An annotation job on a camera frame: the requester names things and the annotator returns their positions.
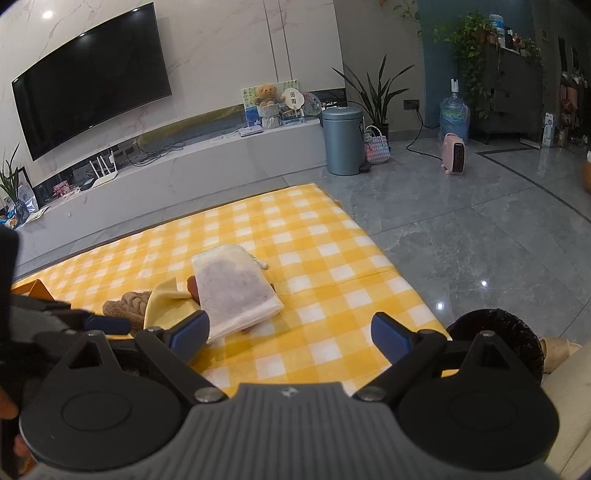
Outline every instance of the black round pad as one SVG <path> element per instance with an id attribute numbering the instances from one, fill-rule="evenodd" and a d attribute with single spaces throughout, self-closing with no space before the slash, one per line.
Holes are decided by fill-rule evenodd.
<path id="1" fill-rule="evenodd" d="M 182 419 L 179 400 L 165 386 L 82 368 L 46 382 L 20 422 L 38 461 L 67 471 L 107 471 L 160 450 Z"/>
<path id="2" fill-rule="evenodd" d="M 461 468 L 507 471 L 543 458 L 558 416 L 535 381 L 504 369 L 461 371 L 419 384 L 396 418 L 419 448 Z"/>

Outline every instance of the gray tile floor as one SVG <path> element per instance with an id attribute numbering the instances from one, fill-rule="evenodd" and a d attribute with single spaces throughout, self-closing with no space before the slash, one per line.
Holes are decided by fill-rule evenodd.
<path id="1" fill-rule="evenodd" d="M 539 336 L 591 340 L 591 223 L 549 193 L 591 218 L 583 159 L 561 149 L 520 150 L 489 155 L 494 163 L 477 152 L 524 146 L 471 142 L 465 174 L 449 176 L 406 145 L 393 144 L 394 161 L 368 174 L 315 168 L 284 178 L 315 182 L 340 200 L 444 325 L 500 307 Z M 440 153 L 432 138 L 413 148 Z"/>

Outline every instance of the human hand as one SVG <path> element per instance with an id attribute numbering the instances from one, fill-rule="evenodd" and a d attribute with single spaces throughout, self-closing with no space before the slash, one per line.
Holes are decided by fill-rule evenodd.
<path id="1" fill-rule="evenodd" d="M 18 407 L 6 392 L 0 389 L 0 420 L 13 420 L 17 418 L 17 415 Z M 17 435 L 14 439 L 13 451 L 14 454 L 20 458 L 26 458 L 29 456 L 29 449 L 20 435 Z"/>

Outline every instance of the electrical outlet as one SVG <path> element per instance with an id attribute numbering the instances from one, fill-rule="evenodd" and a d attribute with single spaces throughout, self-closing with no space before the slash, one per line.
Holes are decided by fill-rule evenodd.
<path id="1" fill-rule="evenodd" d="M 420 103 L 418 100 L 405 100 L 404 101 L 404 109 L 405 110 L 419 110 Z"/>

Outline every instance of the cabinet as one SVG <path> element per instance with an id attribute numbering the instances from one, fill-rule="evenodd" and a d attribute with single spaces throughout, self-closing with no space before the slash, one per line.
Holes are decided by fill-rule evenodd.
<path id="1" fill-rule="evenodd" d="M 479 106 L 488 118 L 472 112 L 472 136 L 488 143 L 491 134 L 517 133 L 539 140 L 543 125 L 542 67 L 528 62 L 517 52 L 488 46 L 485 89 L 491 98 Z"/>

